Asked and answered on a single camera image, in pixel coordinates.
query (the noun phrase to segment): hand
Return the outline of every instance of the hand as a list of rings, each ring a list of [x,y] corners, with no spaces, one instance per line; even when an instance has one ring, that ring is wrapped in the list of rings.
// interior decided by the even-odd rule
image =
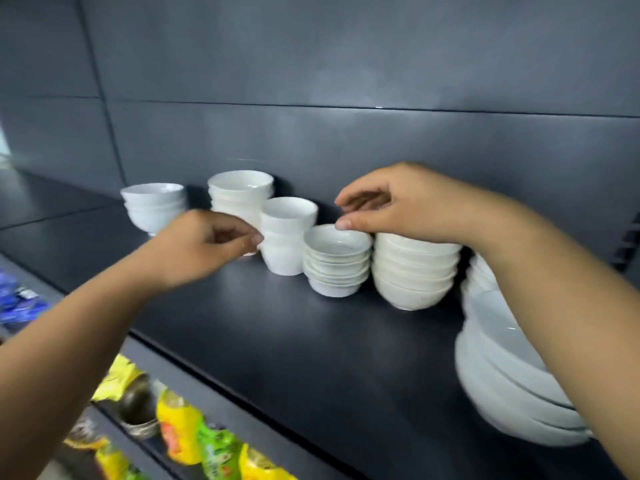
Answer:
[[[418,164],[398,163],[343,188],[335,203],[347,214],[335,226],[470,245],[478,217],[501,200],[507,199]]]
[[[204,278],[240,256],[255,252],[262,234],[244,220],[189,210],[129,256],[156,292]]]

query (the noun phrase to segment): fingernail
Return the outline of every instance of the fingernail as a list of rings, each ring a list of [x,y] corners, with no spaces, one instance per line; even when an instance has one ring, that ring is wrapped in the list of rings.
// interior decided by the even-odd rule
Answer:
[[[351,221],[348,219],[338,219],[338,222],[335,223],[335,228],[338,230],[351,229]]]

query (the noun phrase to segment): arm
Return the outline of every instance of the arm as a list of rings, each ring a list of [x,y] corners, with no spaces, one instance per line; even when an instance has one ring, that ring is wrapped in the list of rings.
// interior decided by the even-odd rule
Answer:
[[[336,227],[480,252],[519,325],[616,464],[640,478],[640,293],[531,209],[418,165],[376,170],[336,199]]]
[[[236,217],[189,211],[0,347],[2,478],[39,474],[149,299],[213,273],[261,240]]]

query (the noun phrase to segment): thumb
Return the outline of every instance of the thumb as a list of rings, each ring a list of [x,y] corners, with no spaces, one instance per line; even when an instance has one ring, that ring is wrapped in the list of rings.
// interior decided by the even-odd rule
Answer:
[[[237,237],[233,241],[217,244],[215,247],[216,256],[220,260],[219,266],[222,267],[244,254],[254,253],[256,245],[258,245],[261,240],[262,236],[260,234],[247,234]]]
[[[378,210],[357,210],[340,217],[335,223],[339,230],[359,230],[361,232],[384,232],[390,224],[390,207]]]

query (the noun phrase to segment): person's left hand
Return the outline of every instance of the person's left hand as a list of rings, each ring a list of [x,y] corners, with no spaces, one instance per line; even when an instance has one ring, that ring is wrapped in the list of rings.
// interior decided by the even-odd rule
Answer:
[[[156,292],[204,278],[240,256],[255,252],[262,234],[244,220],[189,210],[129,256],[132,272]]]

